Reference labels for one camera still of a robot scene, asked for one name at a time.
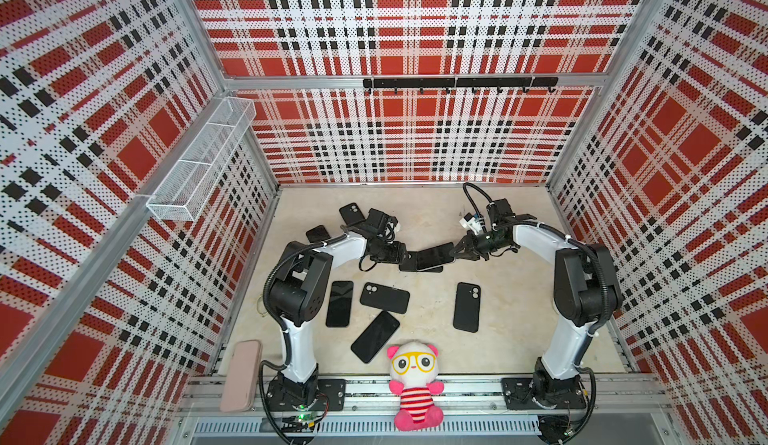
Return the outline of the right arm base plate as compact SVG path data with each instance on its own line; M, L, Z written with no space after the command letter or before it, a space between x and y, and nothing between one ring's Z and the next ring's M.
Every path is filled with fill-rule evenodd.
M585 410L581 381L577 378L555 380L531 377L501 379L502 396L508 410Z

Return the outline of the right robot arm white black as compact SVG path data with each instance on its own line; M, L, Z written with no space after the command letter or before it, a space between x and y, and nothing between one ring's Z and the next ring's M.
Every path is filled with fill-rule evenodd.
M489 260L493 252L507 248L526 248L554 267L552 297L559 318L540 364L548 378L569 380L581 371L598 330L622 304L613 257L604 245L584 243L529 214L487 232L467 232L450 255Z

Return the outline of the white-edged phone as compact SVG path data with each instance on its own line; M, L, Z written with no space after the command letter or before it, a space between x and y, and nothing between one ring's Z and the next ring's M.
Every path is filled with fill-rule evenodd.
M447 242L416 252L416 270L426 271L452 263L455 260L451 254L453 248L454 243Z

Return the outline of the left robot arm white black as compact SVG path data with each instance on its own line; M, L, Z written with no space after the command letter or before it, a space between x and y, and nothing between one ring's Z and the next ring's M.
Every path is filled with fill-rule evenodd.
M374 235L348 229L333 238L309 244L293 241L269 272L262 293L267 313L282 334L283 363L269 362L292 385L304 386L315 380L318 362L314 355L313 320L326 296L331 272L347 262L397 264L405 248L388 235Z

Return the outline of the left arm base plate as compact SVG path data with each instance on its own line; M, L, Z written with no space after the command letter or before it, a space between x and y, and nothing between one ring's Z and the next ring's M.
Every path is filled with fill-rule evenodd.
M266 403L271 411L341 411L347 382L344 379L311 378L306 383L280 375L269 383Z

